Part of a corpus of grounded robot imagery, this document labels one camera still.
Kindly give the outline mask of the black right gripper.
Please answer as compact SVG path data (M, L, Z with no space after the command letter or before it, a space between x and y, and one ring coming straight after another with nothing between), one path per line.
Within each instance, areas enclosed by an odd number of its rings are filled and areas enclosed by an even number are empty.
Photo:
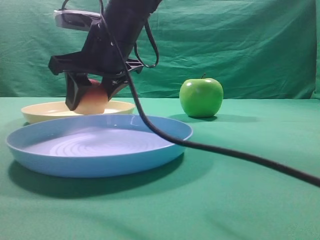
M48 68L55 76L65 73L65 104L69 110L74 111L91 87L88 74L102 77L101 99L103 102L109 102L129 84L124 69L140 73L143 64L139 60L129 58L123 65L105 26L98 22L91 25L81 51L53 55Z

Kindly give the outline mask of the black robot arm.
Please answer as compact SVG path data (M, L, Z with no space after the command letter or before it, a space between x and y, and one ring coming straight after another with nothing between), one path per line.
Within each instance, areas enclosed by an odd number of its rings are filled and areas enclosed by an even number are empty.
M93 87L89 74L102 77L102 89L111 99L129 84L130 72L141 72L146 64L129 55L137 50L142 29L154 52L159 52L148 23L159 4L158 0L110 0L102 13L65 7L54 11L58 27L88 32L81 51L53 55L48 63L54 75L65 75L65 103L69 110L76 110Z

